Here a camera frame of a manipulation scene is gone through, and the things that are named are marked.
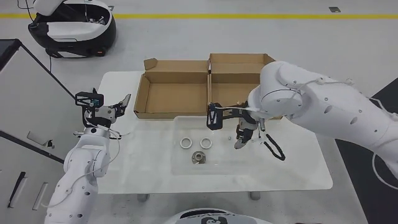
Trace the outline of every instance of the metal part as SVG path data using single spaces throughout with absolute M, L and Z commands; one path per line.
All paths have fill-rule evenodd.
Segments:
M 261 131 L 266 131 L 266 121 L 265 119 L 260 119 L 260 130 Z
M 209 142 L 209 145 L 204 145 L 203 142 Z M 200 141 L 200 147 L 202 147 L 205 150 L 210 149 L 212 145 L 213 145 L 213 142 L 210 140 L 210 138 L 203 138 Z
M 188 142 L 189 142 L 189 145 L 184 146 L 184 145 L 183 145 L 184 141 L 188 141 Z M 183 138 L 183 139 L 181 139 L 181 141 L 180 141 L 180 146 L 181 146 L 182 149 L 189 149 L 189 148 L 191 148 L 191 146 L 192 146 L 192 140 L 191 140 L 190 138 Z
M 192 163 L 193 164 L 204 164 L 206 162 L 206 154 L 201 151 L 195 151 L 192 154 Z

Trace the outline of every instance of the open cardboard box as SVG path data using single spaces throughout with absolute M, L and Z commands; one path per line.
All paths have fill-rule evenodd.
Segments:
M 260 72 L 272 59 L 267 54 L 210 54 L 210 101 L 221 106 L 244 103 L 260 84 Z
M 134 112 L 140 119 L 206 115 L 210 99 L 208 61 L 144 61 Z

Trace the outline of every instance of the metal bearing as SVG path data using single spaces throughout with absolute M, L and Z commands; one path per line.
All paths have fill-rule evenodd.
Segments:
M 209 141 L 209 145 L 208 146 L 204 146 L 203 145 L 203 142 L 204 141 Z M 205 149 L 205 150 L 207 150 L 207 149 L 210 149 L 210 147 L 213 145 L 213 142 L 210 140 L 210 138 L 204 138 L 204 139 L 202 139 L 201 141 L 200 141 L 200 147 L 202 147 L 203 149 Z
M 188 140 L 188 141 L 189 141 L 189 145 L 184 146 L 184 145 L 182 144 L 185 140 Z M 191 140 L 190 138 L 183 138 L 183 139 L 181 139 L 181 141 L 180 141 L 180 146 L 181 146 L 182 149 L 189 149 L 189 148 L 191 148 L 191 146 L 192 146 L 192 140 Z

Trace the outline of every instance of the floor marking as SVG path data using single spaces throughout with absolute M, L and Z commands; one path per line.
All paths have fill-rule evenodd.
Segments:
M 398 14 L 114 13 L 113 16 L 116 19 L 398 19 Z M 28 19 L 29 15 L 0 13 L 0 18 Z

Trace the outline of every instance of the gray floor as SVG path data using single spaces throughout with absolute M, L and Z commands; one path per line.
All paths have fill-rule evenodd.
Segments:
M 397 0 L 102 0 L 116 13 L 397 13 Z M 0 12 L 25 12 L 16 0 L 0 0 Z M 0 38 L 18 38 L 46 65 L 49 57 L 27 31 L 28 19 L 0 19 Z M 73 93 L 98 87 L 108 71 L 142 70 L 146 58 L 208 58 L 211 52 L 268 53 L 339 80 L 350 77 L 373 95 L 397 77 L 398 20 L 117 19 L 118 38 L 103 58 L 53 59 L 52 71 Z M 366 223 L 336 144 L 320 138 L 333 178 L 322 191 L 99 195 L 90 223 L 162 223 L 195 207 L 225 208 L 277 223 Z

